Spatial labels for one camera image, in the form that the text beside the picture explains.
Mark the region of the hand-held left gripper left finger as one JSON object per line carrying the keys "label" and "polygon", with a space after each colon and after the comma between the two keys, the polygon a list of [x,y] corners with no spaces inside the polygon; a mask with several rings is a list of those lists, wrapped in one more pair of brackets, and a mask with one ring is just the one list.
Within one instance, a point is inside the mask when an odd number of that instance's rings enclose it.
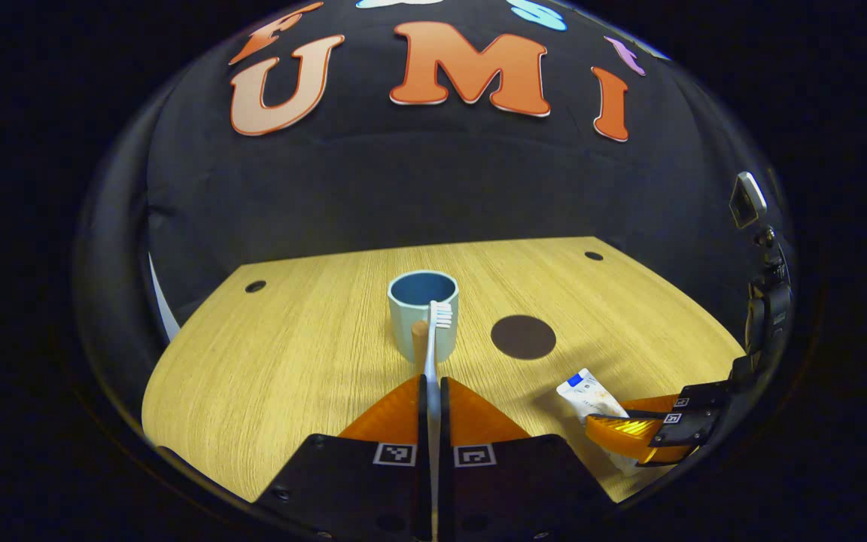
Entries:
{"label": "hand-held left gripper left finger", "polygon": [[340,435],[307,436],[255,504],[315,542],[430,542],[426,378],[392,388]]}

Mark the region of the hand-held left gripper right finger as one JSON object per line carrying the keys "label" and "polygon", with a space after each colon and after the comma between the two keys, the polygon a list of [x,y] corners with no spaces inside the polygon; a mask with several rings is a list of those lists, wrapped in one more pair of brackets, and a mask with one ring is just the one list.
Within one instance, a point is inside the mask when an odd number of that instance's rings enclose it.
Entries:
{"label": "hand-held left gripper right finger", "polygon": [[564,437],[527,435],[455,379],[440,394],[438,542],[600,542],[615,502]]}

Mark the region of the white toothpaste tube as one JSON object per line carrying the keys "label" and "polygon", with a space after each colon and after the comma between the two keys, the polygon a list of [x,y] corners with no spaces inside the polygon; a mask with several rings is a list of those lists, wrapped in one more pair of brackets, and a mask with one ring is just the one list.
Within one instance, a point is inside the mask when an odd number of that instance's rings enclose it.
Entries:
{"label": "white toothpaste tube", "polygon": [[[571,405],[575,415],[580,422],[581,428],[587,430],[587,421],[589,415],[611,416],[613,418],[626,419],[629,414],[626,409],[606,390],[598,379],[596,379],[591,371],[587,368],[582,368],[564,383],[558,385],[558,394]],[[635,476],[639,467],[637,460],[629,458],[619,453],[611,452],[602,445],[598,445],[609,458],[617,470],[624,477]]]}

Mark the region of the white toothbrush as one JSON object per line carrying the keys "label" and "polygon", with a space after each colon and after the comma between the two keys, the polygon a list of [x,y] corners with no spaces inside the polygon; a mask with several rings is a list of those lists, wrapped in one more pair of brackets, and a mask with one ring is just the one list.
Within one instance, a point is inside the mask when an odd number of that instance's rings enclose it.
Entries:
{"label": "white toothbrush", "polygon": [[430,460],[431,540],[438,542],[438,485],[440,484],[440,433],[443,418],[443,396],[438,376],[438,333],[451,330],[453,308],[447,302],[431,301],[427,317],[427,345],[424,350],[423,377],[426,381],[427,443]]}

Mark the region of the blue cup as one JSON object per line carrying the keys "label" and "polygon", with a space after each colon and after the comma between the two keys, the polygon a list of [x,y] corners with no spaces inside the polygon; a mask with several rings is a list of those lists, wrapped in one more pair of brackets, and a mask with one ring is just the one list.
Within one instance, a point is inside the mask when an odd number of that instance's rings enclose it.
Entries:
{"label": "blue cup", "polygon": [[420,269],[399,275],[388,285],[390,322],[396,347],[408,361],[414,361],[412,326],[426,320],[430,303],[448,304],[453,311],[450,330],[438,330],[436,336],[437,363],[443,363],[454,353],[457,343],[460,309],[460,288],[455,279],[445,273]]}

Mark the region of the dark round coaster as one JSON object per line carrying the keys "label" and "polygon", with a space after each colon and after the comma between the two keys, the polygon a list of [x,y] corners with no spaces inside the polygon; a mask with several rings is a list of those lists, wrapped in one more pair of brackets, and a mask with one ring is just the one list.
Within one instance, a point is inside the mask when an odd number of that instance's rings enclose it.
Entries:
{"label": "dark round coaster", "polygon": [[508,315],[493,324],[491,341],[513,359],[534,360],[550,354],[557,343],[553,328],[532,315]]}

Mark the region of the black backdrop cloth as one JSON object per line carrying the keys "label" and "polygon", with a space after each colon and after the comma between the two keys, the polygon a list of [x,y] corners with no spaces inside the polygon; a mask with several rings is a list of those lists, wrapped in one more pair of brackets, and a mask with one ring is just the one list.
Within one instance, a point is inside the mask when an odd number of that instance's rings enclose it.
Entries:
{"label": "black backdrop cloth", "polygon": [[[407,42],[454,26],[482,50],[543,45],[546,117],[484,93],[396,104]],[[440,0],[360,9],[324,0],[250,59],[255,22],[166,80],[94,175],[72,264],[87,357],[111,401],[140,416],[179,324],[238,267],[412,245],[595,236],[640,261],[743,339],[753,231],[729,210],[753,174],[790,260],[781,177],[749,130],[688,69],[590,10],[553,0]]]}

